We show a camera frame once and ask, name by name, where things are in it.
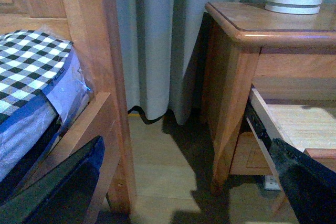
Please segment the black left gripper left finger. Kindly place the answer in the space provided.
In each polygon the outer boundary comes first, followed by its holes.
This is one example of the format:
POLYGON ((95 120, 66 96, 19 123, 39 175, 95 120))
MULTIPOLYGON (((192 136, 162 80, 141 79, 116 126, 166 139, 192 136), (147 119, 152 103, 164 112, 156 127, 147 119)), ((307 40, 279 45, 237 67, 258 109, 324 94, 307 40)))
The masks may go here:
POLYGON ((104 140, 96 136, 1 205, 1 223, 83 223, 98 183, 104 140))

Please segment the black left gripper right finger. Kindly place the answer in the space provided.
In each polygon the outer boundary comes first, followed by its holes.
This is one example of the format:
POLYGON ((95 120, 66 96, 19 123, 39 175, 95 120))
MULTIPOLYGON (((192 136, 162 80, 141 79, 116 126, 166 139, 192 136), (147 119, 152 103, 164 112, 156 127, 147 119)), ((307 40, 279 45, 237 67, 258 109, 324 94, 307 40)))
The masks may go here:
POLYGON ((335 223, 335 172, 280 138, 269 154, 299 223, 335 223))

